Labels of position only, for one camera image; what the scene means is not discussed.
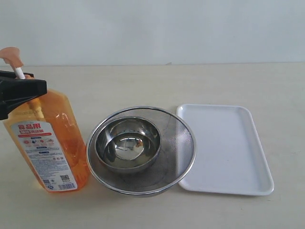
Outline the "orange pump soap bottle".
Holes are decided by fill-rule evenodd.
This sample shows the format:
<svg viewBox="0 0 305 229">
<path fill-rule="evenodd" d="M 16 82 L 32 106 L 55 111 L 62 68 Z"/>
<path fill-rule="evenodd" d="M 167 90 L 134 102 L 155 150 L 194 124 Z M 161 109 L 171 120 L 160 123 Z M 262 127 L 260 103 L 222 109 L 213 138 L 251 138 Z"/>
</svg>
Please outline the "orange pump soap bottle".
<svg viewBox="0 0 305 229">
<path fill-rule="evenodd" d="M 11 66 L 15 79 L 36 79 L 23 74 L 18 48 L 3 48 L 0 57 Z M 71 192 L 86 185 L 90 173 L 86 146 L 65 94 L 47 87 L 46 94 L 18 106 L 2 121 L 46 191 Z"/>
</svg>

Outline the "steel mesh strainer basket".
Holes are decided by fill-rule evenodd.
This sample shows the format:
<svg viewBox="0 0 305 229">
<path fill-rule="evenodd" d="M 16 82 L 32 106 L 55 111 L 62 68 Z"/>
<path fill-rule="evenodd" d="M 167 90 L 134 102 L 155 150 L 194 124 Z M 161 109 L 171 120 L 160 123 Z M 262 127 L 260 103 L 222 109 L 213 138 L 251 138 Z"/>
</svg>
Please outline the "steel mesh strainer basket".
<svg viewBox="0 0 305 229">
<path fill-rule="evenodd" d="M 161 134 L 161 150 L 156 161 L 135 174 L 117 174 L 108 170 L 95 151 L 97 132 L 109 122 L 126 116 L 151 121 Z M 134 197 L 161 194 L 179 183 L 192 168 L 196 157 L 196 140 L 186 122 L 171 112 L 149 106 L 129 107 L 102 120 L 86 144 L 87 164 L 93 177 L 108 189 Z"/>
</svg>

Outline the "small stainless steel bowl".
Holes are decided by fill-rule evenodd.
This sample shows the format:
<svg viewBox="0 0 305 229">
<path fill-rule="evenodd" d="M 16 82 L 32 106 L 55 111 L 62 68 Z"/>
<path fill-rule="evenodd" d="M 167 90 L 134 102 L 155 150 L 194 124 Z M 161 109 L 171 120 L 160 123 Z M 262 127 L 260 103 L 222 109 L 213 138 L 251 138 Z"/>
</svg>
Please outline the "small stainless steel bowl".
<svg viewBox="0 0 305 229">
<path fill-rule="evenodd" d="M 94 143 L 99 161 L 117 174 L 146 170 L 161 150 L 161 134 L 151 121 L 142 117 L 117 118 L 97 132 Z"/>
</svg>

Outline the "white rectangular plastic tray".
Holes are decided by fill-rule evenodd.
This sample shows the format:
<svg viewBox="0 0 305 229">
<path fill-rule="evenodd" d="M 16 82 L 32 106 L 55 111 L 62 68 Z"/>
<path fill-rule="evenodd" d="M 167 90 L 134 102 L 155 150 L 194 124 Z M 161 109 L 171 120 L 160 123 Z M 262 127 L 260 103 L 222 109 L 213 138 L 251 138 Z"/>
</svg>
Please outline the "white rectangular plastic tray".
<svg viewBox="0 0 305 229">
<path fill-rule="evenodd" d="M 179 185 L 188 191 L 267 196 L 273 178 L 250 111 L 236 105 L 183 104 L 197 154 Z"/>
</svg>

